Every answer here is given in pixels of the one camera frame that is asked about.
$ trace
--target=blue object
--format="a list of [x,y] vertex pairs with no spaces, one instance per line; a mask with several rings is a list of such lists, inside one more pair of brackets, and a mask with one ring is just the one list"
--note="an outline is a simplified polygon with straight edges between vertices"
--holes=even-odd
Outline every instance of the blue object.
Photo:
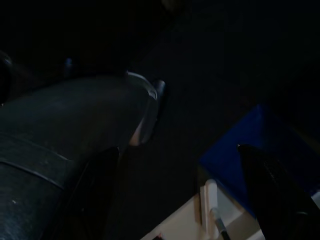
[[238,144],[275,156],[310,195],[320,189],[320,157],[268,107],[257,105],[200,159],[212,178],[251,214]]

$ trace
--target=dark carpet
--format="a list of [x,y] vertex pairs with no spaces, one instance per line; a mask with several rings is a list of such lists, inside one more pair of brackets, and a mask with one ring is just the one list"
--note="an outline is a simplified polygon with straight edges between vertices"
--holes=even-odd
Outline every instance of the dark carpet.
[[310,4],[195,0],[145,48],[132,70],[169,93],[152,140],[122,158],[105,239],[140,239],[184,204],[206,149],[319,56]]

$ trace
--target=dark background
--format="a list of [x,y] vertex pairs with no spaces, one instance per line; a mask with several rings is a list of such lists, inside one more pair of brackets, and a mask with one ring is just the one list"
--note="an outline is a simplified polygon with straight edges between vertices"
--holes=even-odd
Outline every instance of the dark background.
[[119,164],[105,239],[140,239],[191,198],[206,149],[257,102],[303,83],[320,51],[312,1],[193,0],[179,14],[147,0],[10,4],[1,49],[44,83],[71,57],[84,74],[129,68],[168,85],[151,141]]

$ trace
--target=dark floor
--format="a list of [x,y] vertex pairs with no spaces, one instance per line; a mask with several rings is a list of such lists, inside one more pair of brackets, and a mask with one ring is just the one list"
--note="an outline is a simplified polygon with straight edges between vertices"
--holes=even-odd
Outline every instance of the dark floor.
[[[89,72],[97,67],[120,72],[140,52],[131,69],[167,83],[168,99],[152,140],[129,148],[120,162],[105,231],[105,239],[111,240],[140,239],[184,204],[196,191],[197,160],[206,149],[257,102],[289,84],[320,52],[319,8],[312,1],[295,5],[275,0],[193,0],[152,43],[149,40],[170,17],[150,6],[151,20],[145,23],[141,11],[145,2],[130,3],[136,11],[122,8],[121,1],[108,8],[102,8],[102,1],[90,6],[61,2],[63,11],[56,3],[56,10],[47,6],[41,12],[22,12],[26,21],[14,21],[7,14],[14,27],[4,24],[4,29],[13,38],[1,41],[21,63],[41,69],[42,77],[60,73],[57,63],[65,57],[86,62],[84,72],[88,66]],[[115,9],[118,13],[123,9],[123,14],[115,15]],[[72,17],[59,19],[61,11],[66,16],[71,11]],[[48,24],[38,24],[39,18]],[[113,21],[120,27],[105,24]],[[93,34],[93,23],[108,30]],[[24,37],[29,31],[33,39]]]

